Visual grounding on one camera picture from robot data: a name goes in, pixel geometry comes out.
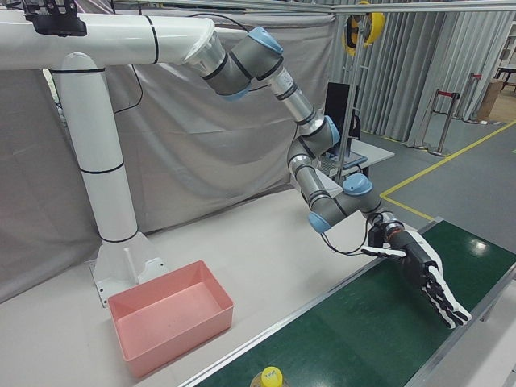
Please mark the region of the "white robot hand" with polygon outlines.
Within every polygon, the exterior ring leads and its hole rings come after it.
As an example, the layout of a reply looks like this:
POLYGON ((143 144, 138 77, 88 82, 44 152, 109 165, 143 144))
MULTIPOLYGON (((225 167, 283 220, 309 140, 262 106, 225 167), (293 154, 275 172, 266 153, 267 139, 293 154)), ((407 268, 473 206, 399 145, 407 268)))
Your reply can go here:
POLYGON ((397 262, 403 277, 426 297, 436 314, 450 329, 466 325, 470 313, 455 299, 443 277, 439 254, 417 231, 397 231, 388 248, 362 247, 360 251, 397 262))

